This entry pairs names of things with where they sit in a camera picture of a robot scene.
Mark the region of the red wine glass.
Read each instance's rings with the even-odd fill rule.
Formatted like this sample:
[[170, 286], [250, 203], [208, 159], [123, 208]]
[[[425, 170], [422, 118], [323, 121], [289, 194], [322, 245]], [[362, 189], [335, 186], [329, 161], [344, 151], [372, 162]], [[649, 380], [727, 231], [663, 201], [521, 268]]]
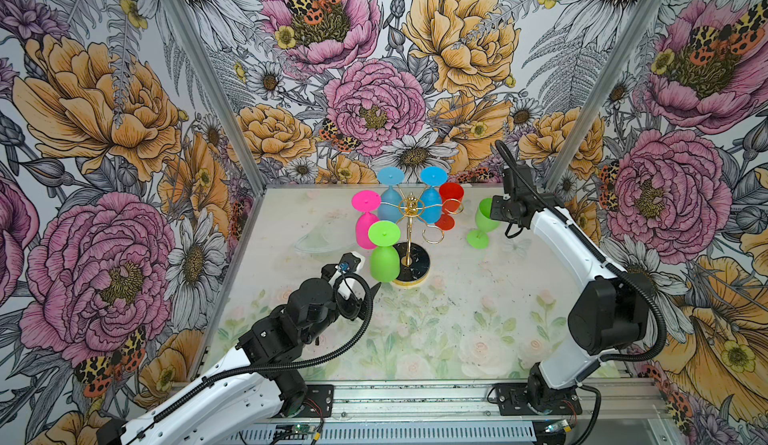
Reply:
[[438, 192], [442, 212], [435, 226], [443, 232], [450, 231], [455, 227], [454, 216], [463, 210], [464, 188], [457, 183], [444, 183]]

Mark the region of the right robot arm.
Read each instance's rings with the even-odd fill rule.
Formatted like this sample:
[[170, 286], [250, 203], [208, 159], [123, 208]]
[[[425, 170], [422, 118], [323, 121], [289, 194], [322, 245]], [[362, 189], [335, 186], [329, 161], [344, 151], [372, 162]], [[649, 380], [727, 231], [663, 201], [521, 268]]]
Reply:
[[524, 388], [527, 406], [543, 414], [574, 397], [603, 364], [645, 362], [659, 355], [667, 323], [651, 281], [603, 252], [556, 195], [537, 189], [531, 168], [517, 162], [505, 142], [498, 140], [494, 147], [505, 164], [504, 192], [492, 199], [491, 220], [506, 224], [507, 238], [525, 230], [538, 236], [579, 288], [566, 320], [569, 338], [532, 366]]

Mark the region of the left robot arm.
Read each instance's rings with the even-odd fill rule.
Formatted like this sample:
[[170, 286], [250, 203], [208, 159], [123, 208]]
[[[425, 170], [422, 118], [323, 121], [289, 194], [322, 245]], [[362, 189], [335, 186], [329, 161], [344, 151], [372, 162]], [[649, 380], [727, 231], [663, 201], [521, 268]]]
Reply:
[[[215, 444], [255, 421], [296, 413], [307, 394], [301, 370], [340, 357], [362, 338], [379, 289], [351, 271], [305, 280], [208, 371], [152, 411], [108, 421], [98, 443]], [[303, 359], [338, 318], [360, 320], [360, 328], [339, 348]]]

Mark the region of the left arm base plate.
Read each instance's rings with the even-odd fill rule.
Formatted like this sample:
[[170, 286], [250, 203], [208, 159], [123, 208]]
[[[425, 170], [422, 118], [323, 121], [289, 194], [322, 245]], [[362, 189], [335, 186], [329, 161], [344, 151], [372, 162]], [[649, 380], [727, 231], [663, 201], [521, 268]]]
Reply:
[[327, 419], [332, 415], [335, 387], [310, 383], [301, 402], [296, 401], [282, 411], [285, 418]]

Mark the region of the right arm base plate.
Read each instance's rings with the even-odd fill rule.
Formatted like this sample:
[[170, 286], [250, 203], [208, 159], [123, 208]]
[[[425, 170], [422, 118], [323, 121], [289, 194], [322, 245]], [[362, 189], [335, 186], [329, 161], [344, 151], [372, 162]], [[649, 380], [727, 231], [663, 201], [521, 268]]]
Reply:
[[498, 383], [486, 396], [501, 416], [579, 416], [582, 406], [576, 388], [553, 390], [522, 382]]

